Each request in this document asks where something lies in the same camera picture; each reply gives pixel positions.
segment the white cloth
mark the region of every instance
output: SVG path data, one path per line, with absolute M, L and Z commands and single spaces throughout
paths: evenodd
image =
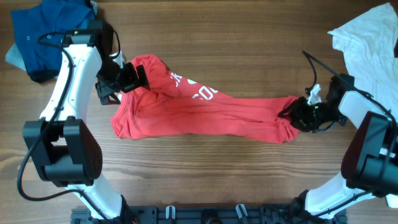
M 333 48 L 343 52 L 354 85 L 369 92 L 398 120 L 398 59 L 394 47 L 398 18 L 390 3 L 374 7 L 329 31 Z

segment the wooden surface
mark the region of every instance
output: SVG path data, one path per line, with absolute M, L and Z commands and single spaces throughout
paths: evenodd
M 16 189 L 27 151 L 25 121 L 45 108 L 55 82 L 37 84 L 4 62 L 13 40 L 10 11 L 35 4 L 0 2 L 0 223 L 68 223 L 83 204 L 67 195 L 28 202 Z M 341 52 L 326 32 L 380 1 L 155 1 L 99 3 L 119 32 L 127 58 L 158 55 L 172 71 L 235 97 L 304 95 L 313 81 L 306 50 L 338 72 Z M 331 75 L 318 69 L 323 95 Z M 103 150 L 103 174 L 130 205 L 290 202 L 339 172 L 355 129 L 351 123 L 327 133 L 300 133 L 293 142 L 268 144 L 236 136 L 183 135 L 120 140 L 109 118 L 117 106 L 101 106 L 92 92 L 88 127 Z M 59 191 L 37 177 L 33 163 L 24 175 L 31 195 Z M 396 223 L 384 199 L 348 210 L 349 223 Z

